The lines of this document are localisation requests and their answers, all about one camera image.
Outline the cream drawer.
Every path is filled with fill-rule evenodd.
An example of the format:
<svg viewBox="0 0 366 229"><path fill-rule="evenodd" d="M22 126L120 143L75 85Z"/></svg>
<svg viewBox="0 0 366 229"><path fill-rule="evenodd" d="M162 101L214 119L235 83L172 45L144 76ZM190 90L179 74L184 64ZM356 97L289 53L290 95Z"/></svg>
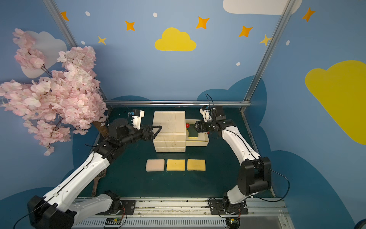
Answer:
<svg viewBox="0 0 366 229"><path fill-rule="evenodd" d="M190 132L194 131L194 124L198 119L186 119L185 123L189 124L189 128L186 128L186 146L187 147L206 147L209 143L208 133L197 133L198 137L191 137Z"/></svg>

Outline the cream drawer cabinet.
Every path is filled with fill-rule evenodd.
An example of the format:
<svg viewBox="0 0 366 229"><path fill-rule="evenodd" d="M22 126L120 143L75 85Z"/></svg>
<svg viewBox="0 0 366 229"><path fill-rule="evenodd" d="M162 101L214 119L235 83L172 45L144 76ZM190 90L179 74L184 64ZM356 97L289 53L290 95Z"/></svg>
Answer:
<svg viewBox="0 0 366 229"><path fill-rule="evenodd" d="M153 140L157 153L186 151L185 111L155 111L153 125L162 126L162 130Z"/></svg>

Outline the pink white sponge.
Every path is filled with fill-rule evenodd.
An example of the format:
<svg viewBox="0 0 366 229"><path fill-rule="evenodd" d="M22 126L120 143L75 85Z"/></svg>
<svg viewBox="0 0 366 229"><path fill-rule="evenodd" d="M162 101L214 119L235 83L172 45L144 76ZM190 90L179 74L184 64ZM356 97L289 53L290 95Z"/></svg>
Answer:
<svg viewBox="0 0 366 229"><path fill-rule="evenodd" d="M165 170L164 159L148 159L146 161L146 172L162 172Z"/></svg>

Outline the yellow sponge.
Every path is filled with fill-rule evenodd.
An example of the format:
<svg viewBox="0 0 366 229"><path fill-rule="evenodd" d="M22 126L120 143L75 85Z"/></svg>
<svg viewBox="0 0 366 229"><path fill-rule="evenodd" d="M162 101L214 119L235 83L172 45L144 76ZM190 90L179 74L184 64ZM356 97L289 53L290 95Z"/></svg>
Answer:
<svg viewBox="0 0 366 229"><path fill-rule="evenodd" d="M185 171L184 159L168 159L166 165L167 171Z"/></svg>
<svg viewBox="0 0 366 229"><path fill-rule="evenodd" d="M206 171L206 165L204 159L188 159L187 160L188 171Z"/></svg>

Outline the green scouring sponge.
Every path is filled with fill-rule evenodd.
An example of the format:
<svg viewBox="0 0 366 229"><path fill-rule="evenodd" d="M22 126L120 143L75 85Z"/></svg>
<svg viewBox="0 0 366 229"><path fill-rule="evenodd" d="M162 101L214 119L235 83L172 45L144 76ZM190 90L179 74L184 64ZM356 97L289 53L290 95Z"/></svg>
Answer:
<svg viewBox="0 0 366 229"><path fill-rule="evenodd" d="M197 132L197 130L195 128L188 128L188 138L198 138L199 137L199 133Z"/></svg>

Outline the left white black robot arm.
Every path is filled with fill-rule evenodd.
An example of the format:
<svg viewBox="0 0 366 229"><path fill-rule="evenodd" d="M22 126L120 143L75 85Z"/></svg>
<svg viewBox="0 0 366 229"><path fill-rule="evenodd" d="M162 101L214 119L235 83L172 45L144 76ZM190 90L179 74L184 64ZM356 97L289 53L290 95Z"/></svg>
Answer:
<svg viewBox="0 0 366 229"><path fill-rule="evenodd" d="M74 204L85 187L107 169L125 150L139 140L154 140L162 126L135 128L127 119L115 119L109 135L99 143L71 175L43 197L34 196L27 204L30 224L36 229L70 229L101 212L118 210L120 196L107 191L93 199Z"/></svg>

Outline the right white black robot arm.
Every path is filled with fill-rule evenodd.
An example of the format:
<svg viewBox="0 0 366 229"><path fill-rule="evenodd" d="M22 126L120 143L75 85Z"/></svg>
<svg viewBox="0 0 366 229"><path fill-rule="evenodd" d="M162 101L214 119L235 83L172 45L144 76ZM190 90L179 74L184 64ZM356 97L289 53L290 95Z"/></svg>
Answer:
<svg viewBox="0 0 366 229"><path fill-rule="evenodd" d="M200 108L203 120L196 121L199 133L217 132L230 146L240 164L237 184L227 191L224 199L228 205L243 202L272 187L271 161L257 153L241 135L233 120L227 119L222 106Z"/></svg>

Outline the brown slotted spatula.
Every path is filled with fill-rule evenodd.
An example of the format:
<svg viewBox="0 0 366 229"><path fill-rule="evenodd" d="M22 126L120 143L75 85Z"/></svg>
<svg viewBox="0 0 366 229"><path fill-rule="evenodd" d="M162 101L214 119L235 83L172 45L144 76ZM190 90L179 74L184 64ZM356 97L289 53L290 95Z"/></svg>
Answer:
<svg viewBox="0 0 366 229"><path fill-rule="evenodd" d="M106 169L102 170L94 179L93 179L93 188L92 188L92 197L96 196L98 183L100 179L104 178L106 176Z"/></svg>

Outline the pink cherry blossom tree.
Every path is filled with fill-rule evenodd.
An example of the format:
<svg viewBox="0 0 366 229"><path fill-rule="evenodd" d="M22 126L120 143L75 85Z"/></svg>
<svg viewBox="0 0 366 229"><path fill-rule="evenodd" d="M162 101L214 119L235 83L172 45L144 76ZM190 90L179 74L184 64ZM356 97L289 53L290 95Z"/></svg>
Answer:
<svg viewBox="0 0 366 229"><path fill-rule="evenodd" d="M49 71L45 55L35 48L36 40L29 33L15 29L13 42L20 66L46 73L38 81L21 84L16 81L1 84L2 106L24 119L24 126L46 155L54 152L54 143L68 142L72 134L85 135L91 126L106 133L107 105L103 101L100 82L93 71L95 50L73 47L59 53L61 71Z"/></svg>

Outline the left green circuit board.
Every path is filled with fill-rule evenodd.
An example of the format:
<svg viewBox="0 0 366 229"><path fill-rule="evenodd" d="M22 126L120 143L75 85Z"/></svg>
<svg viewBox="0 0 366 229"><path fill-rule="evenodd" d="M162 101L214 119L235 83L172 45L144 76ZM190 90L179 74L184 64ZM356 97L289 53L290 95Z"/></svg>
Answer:
<svg viewBox="0 0 366 229"><path fill-rule="evenodd" d="M122 218L107 218L104 222L105 229L118 229L122 226L124 220Z"/></svg>

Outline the right small circuit board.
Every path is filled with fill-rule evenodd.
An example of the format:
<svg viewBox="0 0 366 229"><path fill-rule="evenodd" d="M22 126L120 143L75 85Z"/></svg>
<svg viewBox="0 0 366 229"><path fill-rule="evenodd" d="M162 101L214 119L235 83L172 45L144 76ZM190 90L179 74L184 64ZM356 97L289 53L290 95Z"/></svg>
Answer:
<svg viewBox="0 0 366 229"><path fill-rule="evenodd" d="M240 219L238 218L226 218L226 229L239 229Z"/></svg>

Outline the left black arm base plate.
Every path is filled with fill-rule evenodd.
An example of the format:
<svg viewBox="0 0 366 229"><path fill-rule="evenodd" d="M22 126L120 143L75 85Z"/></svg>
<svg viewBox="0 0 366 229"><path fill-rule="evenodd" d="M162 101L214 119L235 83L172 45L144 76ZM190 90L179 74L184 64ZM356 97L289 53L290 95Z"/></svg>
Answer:
<svg viewBox="0 0 366 229"><path fill-rule="evenodd" d="M100 212L97 215L133 215L136 200L134 199L120 199L112 203L111 207L106 212Z"/></svg>

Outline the aluminium front rail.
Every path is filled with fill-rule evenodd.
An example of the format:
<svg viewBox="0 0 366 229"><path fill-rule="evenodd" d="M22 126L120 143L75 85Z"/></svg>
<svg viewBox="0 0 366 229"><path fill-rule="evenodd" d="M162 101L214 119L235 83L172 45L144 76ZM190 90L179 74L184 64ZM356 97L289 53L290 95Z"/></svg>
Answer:
<svg viewBox="0 0 366 229"><path fill-rule="evenodd" d="M78 204L92 198L77 198ZM80 221L73 229L104 229L107 218L122 218L124 228L225 228L226 218L240 219L240 229L293 229L284 201L274 203L270 198L244 201L247 215L212 215L208 205L210 198L121 198L136 200L133 215L94 215Z"/></svg>

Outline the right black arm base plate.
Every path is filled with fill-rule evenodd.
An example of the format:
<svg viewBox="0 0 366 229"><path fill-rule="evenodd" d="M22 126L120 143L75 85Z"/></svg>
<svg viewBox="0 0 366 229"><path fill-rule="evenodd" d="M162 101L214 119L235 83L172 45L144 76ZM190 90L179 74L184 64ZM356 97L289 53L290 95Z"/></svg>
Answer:
<svg viewBox="0 0 366 229"><path fill-rule="evenodd" d="M247 215L248 207L245 202L231 204L228 200L210 198L208 201L212 215Z"/></svg>

